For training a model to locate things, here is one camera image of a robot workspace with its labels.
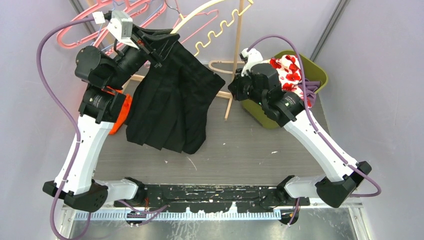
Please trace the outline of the thin pink wire hanger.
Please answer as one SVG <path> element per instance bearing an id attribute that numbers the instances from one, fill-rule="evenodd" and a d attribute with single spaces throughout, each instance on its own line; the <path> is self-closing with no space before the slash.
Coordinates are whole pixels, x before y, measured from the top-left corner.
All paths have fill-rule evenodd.
<path id="1" fill-rule="evenodd" d="M 185 23 L 180 30 L 178 30 L 178 33 L 180 34 L 180 43 L 185 43 L 187 40 L 203 30 L 219 16 L 219 13 L 220 11 L 218 9 L 197 13 L 193 18 Z"/>

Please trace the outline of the red white patterned garment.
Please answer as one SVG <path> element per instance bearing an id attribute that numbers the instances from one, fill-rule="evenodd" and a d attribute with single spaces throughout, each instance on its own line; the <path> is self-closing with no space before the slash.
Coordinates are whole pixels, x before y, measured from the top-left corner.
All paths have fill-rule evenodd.
<path id="1" fill-rule="evenodd" d="M 295 55 L 286 54 L 281 58 L 272 57 L 263 62 L 269 63 L 277 70 L 283 91 L 298 95 L 298 83 L 302 82 L 302 73 L 298 58 Z"/>

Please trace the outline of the black skirt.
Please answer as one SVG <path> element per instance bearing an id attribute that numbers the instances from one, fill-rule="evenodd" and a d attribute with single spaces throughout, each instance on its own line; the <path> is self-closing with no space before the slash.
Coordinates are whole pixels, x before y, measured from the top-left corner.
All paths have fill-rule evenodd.
<path id="1" fill-rule="evenodd" d="M 137 145 L 192 155 L 206 140 L 208 110 L 225 85 L 171 29 L 144 29 L 164 58 L 151 66 L 132 96 L 126 139 Z"/>

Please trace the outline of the purple skirt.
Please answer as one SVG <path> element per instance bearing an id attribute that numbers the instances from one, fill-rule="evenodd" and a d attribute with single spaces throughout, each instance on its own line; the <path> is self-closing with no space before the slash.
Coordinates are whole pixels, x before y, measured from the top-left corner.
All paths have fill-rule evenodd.
<path id="1" fill-rule="evenodd" d="M 308 108 L 312 108 L 315 105 L 317 99 L 316 91 L 320 86 L 320 81 L 310 81 L 307 78 L 305 79 L 305 83 L 301 81 L 297 84 L 297 87 L 299 88 L 298 95 L 302 100 L 306 94 Z"/>

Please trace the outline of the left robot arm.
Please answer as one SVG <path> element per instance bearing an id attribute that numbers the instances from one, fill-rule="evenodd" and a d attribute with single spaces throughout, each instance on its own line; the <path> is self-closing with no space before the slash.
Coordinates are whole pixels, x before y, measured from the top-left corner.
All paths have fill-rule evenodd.
<path id="1" fill-rule="evenodd" d="M 108 56 L 93 45 L 78 52 L 74 73 L 87 83 L 87 87 L 78 108 L 78 118 L 70 119 L 75 136 L 60 172 L 42 187 L 55 203 L 63 200 L 73 209 L 94 213 L 111 202 L 135 207 L 145 202 L 145 185 L 141 181 L 132 177 L 95 180 L 93 173 L 126 99 L 118 89 L 145 62 L 159 67 L 179 38 L 171 29 L 133 26 L 125 35 L 128 43 L 116 57 Z"/>

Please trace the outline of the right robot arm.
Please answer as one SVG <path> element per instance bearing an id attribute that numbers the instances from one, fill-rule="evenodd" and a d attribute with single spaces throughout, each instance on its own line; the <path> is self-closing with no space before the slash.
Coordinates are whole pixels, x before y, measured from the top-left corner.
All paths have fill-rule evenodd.
<path id="1" fill-rule="evenodd" d="M 324 171 L 318 176 L 284 179 L 277 186 L 281 204 L 291 205 L 297 198 L 320 198 L 338 208 L 371 172 L 368 162 L 358 162 L 334 142 L 296 93 L 282 89 L 279 74 L 269 63 L 238 68 L 228 90 L 235 100 L 251 100 L 260 106 L 266 117 L 292 134 Z"/>

